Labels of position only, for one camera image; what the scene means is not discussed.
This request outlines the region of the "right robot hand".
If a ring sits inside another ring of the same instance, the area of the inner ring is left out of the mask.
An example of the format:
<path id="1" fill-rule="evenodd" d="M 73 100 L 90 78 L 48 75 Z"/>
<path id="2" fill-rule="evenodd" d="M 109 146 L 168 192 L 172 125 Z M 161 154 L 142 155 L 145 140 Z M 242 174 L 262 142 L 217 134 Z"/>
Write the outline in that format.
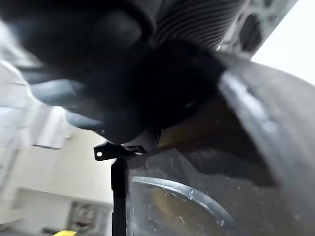
<path id="1" fill-rule="evenodd" d="M 146 152 L 216 92 L 215 50 L 243 0 L 3 0 L 4 56 L 39 101 Z"/>

